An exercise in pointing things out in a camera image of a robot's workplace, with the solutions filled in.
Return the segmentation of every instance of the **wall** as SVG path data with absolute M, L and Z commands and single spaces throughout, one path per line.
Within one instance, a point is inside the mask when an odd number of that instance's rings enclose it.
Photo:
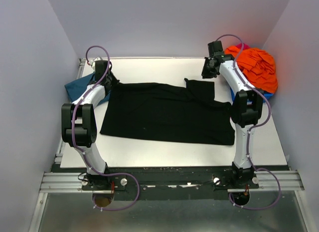
M 291 0 L 264 48 L 276 60 L 273 117 L 319 228 L 319 0 Z
M 47 0 L 0 0 L 0 225 L 27 231 L 78 59 Z
M 261 47 L 289 0 L 49 1 L 83 58 L 94 44 L 106 47 L 111 56 L 203 57 L 207 44 L 225 33 Z

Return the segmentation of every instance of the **orange cloth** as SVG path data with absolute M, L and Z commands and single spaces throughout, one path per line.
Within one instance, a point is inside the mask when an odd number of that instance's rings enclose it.
M 235 57 L 239 51 L 240 49 L 236 46 L 230 46 L 225 50 L 225 54 L 232 54 Z M 237 64 L 255 87 L 275 93 L 278 88 L 276 66 L 270 54 L 258 48 L 250 48 L 242 51 L 237 59 Z

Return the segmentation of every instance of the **black cloth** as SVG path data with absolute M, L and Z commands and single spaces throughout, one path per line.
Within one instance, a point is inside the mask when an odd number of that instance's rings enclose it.
M 125 138 L 233 145 L 230 103 L 214 101 L 214 83 L 119 83 L 110 96 L 101 134 Z

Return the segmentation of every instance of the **blue bin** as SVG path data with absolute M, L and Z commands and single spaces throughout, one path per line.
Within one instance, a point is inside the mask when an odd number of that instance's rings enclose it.
M 234 101 L 235 100 L 235 94 L 234 94 L 232 89 L 230 89 L 230 93 L 231 93 L 231 99 Z M 272 97 L 273 95 L 274 95 L 273 93 L 269 93 L 269 92 L 265 92 L 264 93 L 264 96 L 265 96 L 265 98 L 267 100 L 269 100 L 269 98 Z

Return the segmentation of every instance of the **white table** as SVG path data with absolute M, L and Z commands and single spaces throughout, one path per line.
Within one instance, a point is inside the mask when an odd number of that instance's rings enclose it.
M 158 82 L 183 87 L 184 78 L 202 80 L 204 64 L 202 58 L 113 58 L 111 61 L 112 72 L 122 83 Z M 82 76 L 92 72 L 86 64 Z M 225 79 L 219 75 L 209 80 L 215 82 L 215 100 L 231 102 Z M 104 103 L 95 109 L 98 132 L 107 107 L 108 103 Z M 260 122 L 265 120 L 267 113 L 264 104 Z M 109 167 L 230 166 L 236 147 L 147 141 L 101 134 L 96 145 Z M 63 143 L 62 153 L 61 168 L 85 167 L 81 157 L 68 144 Z M 252 153 L 256 165 L 287 164 L 272 118 L 265 126 L 256 129 Z

